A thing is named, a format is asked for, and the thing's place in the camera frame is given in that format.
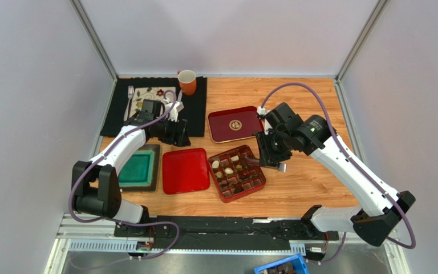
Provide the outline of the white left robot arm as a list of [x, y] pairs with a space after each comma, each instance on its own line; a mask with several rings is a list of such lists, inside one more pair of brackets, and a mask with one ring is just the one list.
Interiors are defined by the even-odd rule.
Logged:
[[117, 137], [101, 153], [74, 164], [68, 209], [76, 221], [83, 221], [76, 216], [78, 212], [94, 215], [95, 220], [140, 223], [146, 210], [122, 198], [119, 173], [152, 138], [176, 147], [190, 146], [188, 121], [178, 118], [183, 108], [177, 100], [145, 100], [141, 110], [124, 121]]

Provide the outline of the floral square plate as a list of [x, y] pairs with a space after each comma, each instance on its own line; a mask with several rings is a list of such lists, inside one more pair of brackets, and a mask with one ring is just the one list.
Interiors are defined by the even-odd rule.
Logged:
[[165, 93], [167, 90], [176, 92], [175, 87], [135, 87], [133, 97], [128, 107], [128, 118], [142, 109], [144, 101], [159, 100], [164, 105], [173, 101], [172, 93]]

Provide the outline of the red tin lid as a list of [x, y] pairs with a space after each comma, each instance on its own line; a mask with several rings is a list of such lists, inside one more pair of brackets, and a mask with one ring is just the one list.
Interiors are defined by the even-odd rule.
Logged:
[[162, 175], [167, 195], [207, 190], [210, 182], [206, 151], [192, 148], [165, 153]]

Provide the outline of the black cloth placemat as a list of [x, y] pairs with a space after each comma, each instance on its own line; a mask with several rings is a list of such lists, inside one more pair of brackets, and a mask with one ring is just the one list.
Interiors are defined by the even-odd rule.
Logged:
[[[196, 92], [191, 95], [183, 95], [181, 101], [184, 109], [180, 111], [179, 118], [188, 121], [188, 134], [190, 137], [203, 137], [205, 132], [205, 114], [206, 114], [206, 95], [207, 95], [207, 78], [202, 76], [197, 78]], [[111, 104], [107, 111], [103, 127], [100, 131], [101, 136], [116, 137], [123, 125], [123, 118], [127, 106], [128, 87], [135, 88], [154, 88], [167, 90], [172, 87], [177, 92], [180, 91], [179, 81], [177, 78], [120, 78], [117, 80]]]

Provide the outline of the metal serving tongs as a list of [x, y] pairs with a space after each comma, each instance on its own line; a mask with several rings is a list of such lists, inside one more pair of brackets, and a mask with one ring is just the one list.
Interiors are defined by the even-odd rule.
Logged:
[[280, 172], [286, 172], [287, 170], [287, 164], [281, 163], [281, 162], [272, 162], [268, 160], [264, 160], [261, 158], [254, 158], [254, 157], [245, 157], [245, 161], [248, 165], [251, 166], [258, 166], [258, 167], [265, 167], [265, 168], [272, 168]]

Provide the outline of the blue plastic bin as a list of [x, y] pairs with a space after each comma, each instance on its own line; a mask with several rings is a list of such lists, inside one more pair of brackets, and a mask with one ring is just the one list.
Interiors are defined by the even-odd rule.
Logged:
[[284, 259], [276, 260], [271, 263], [254, 268], [255, 274], [279, 274], [279, 273], [297, 273], [309, 274], [309, 270], [301, 254], [292, 255]]

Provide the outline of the silver fork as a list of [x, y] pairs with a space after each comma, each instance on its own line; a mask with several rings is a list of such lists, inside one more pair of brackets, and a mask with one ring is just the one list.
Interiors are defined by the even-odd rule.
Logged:
[[127, 92], [127, 104], [124, 112], [124, 118], [123, 121], [126, 121], [129, 117], [129, 109], [131, 105], [132, 98], [134, 96], [135, 89], [133, 86], [128, 86], [128, 92]]

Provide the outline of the red chocolate box with tray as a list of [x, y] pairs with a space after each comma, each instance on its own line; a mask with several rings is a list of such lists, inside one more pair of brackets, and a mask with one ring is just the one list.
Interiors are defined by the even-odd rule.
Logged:
[[[236, 155], [240, 157], [239, 161], [232, 162], [230, 158]], [[209, 172], [223, 203], [230, 203], [258, 192], [266, 185], [266, 178], [261, 168], [248, 165], [245, 161], [246, 156], [254, 157], [251, 148], [248, 145], [242, 145], [208, 158]], [[218, 169], [213, 169], [211, 166], [215, 160], [221, 163]], [[242, 165], [242, 170], [236, 169], [238, 164]], [[232, 168], [234, 174], [226, 175], [225, 168]], [[222, 172], [223, 177], [216, 177], [218, 171]]]

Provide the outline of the red chocolate serving tray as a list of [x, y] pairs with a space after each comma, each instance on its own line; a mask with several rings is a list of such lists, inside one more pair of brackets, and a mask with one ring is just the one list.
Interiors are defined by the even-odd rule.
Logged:
[[215, 143], [252, 138], [255, 133], [264, 130], [254, 106], [211, 112], [208, 114], [208, 125]]

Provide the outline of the orange mug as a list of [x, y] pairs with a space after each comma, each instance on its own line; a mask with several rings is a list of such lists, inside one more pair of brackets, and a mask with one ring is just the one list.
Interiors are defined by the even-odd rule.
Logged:
[[183, 94], [187, 96], [193, 95], [197, 90], [196, 73], [192, 70], [179, 70], [177, 79]]

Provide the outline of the turquoise glazed dark plate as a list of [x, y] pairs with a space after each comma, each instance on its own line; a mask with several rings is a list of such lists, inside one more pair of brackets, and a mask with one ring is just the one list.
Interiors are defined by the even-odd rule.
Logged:
[[146, 144], [133, 153], [119, 173], [123, 192], [153, 192], [156, 190], [161, 146]]

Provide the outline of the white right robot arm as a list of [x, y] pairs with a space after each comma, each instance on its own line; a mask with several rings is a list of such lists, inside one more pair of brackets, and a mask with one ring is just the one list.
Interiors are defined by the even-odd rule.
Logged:
[[313, 115], [303, 120], [286, 104], [271, 111], [259, 106], [265, 126], [255, 134], [261, 167], [286, 171], [293, 151], [302, 152], [327, 168], [359, 202], [356, 207], [312, 206], [303, 216], [314, 232], [349, 232], [379, 247], [413, 206], [409, 191], [399, 192], [370, 171], [347, 147], [329, 120]]

